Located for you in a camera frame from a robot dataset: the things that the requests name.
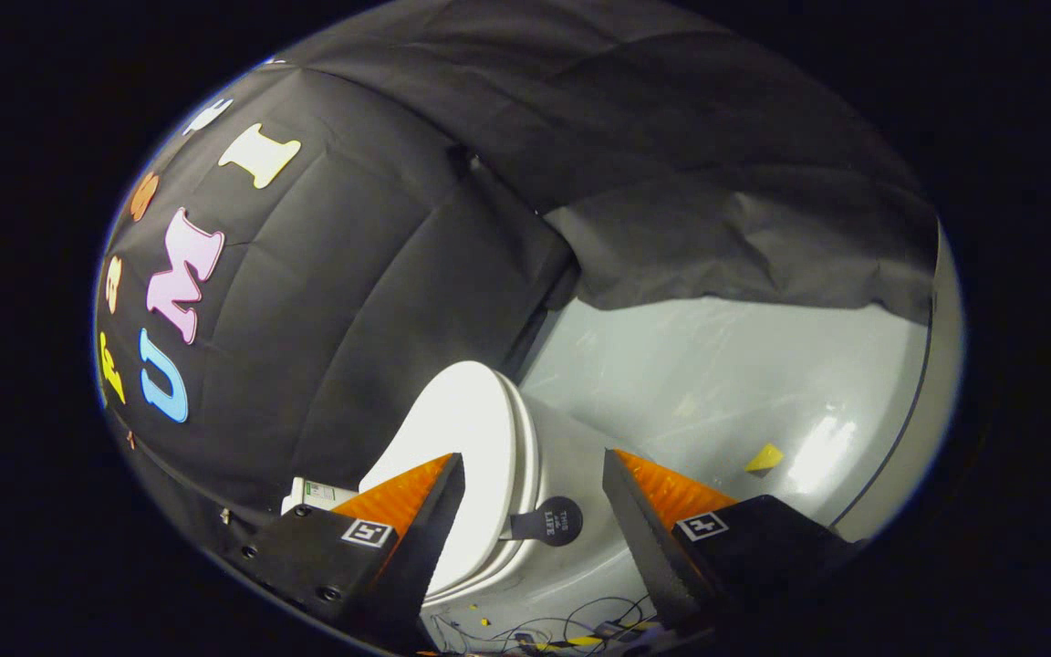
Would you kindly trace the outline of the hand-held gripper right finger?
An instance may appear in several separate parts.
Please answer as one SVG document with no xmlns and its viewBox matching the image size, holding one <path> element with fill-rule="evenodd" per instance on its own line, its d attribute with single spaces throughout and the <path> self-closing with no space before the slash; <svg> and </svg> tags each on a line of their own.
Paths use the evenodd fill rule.
<svg viewBox="0 0 1051 657">
<path fill-rule="evenodd" d="M 602 491 L 672 631 L 778 611 L 864 549 L 775 495 L 737 499 L 621 449 L 602 455 Z"/>
</svg>

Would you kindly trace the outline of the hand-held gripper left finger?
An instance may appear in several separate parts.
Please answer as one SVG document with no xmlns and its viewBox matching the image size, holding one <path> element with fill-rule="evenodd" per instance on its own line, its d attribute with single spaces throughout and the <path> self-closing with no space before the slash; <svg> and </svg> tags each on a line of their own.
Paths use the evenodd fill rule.
<svg viewBox="0 0 1051 657">
<path fill-rule="evenodd" d="M 421 609 L 463 501 L 448 453 L 332 510 L 297 504 L 238 539 L 220 562 L 321 631 L 372 652 L 429 652 Z"/>
</svg>

